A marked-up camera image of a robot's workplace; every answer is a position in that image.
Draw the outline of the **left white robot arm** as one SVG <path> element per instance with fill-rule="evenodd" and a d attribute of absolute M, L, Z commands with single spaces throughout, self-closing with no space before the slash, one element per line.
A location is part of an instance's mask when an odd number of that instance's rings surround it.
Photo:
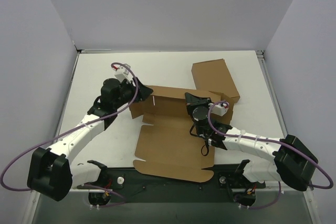
<path fill-rule="evenodd" d="M 87 161 L 72 169 L 71 163 L 91 140 L 112 124 L 120 107 L 145 101 L 152 93 L 153 90 L 138 78 L 131 81 L 105 80 L 93 106 L 73 130 L 49 147 L 34 150 L 27 178 L 28 188 L 60 201 L 71 188 L 79 185 L 90 182 L 96 188 L 105 186 L 108 175 L 101 171 L 105 165 Z"/>

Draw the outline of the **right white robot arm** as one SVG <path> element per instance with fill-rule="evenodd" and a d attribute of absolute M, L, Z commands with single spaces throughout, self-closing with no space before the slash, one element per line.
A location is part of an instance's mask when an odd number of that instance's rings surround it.
<path fill-rule="evenodd" d="M 226 101 L 213 103 L 210 98 L 188 92 L 185 99 L 187 113 L 193 121 L 190 135 L 204 140 L 202 155 L 208 155 L 210 147 L 247 153 L 267 161 L 262 165 L 243 162 L 241 174 L 249 182 L 284 182 L 298 191 L 306 191 L 310 186 L 318 160 L 296 136 L 268 138 L 250 134 L 211 117 L 226 114 L 229 108 Z"/>

